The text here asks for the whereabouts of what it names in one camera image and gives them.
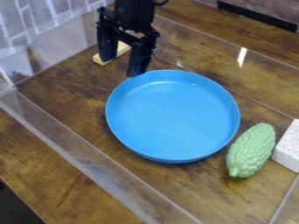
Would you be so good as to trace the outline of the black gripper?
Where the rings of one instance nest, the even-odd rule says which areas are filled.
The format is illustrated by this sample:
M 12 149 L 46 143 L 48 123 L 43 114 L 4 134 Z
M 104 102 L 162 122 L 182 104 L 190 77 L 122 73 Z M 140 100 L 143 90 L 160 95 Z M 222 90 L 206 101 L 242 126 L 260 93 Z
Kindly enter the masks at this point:
M 170 0 L 115 0 L 115 8 L 98 8 L 98 51 L 103 62 L 118 56 L 118 40 L 115 31 L 134 31 L 146 37 L 134 38 L 127 44 L 131 46 L 127 76 L 143 74 L 155 55 L 156 38 L 160 33 L 152 27 L 155 8 Z

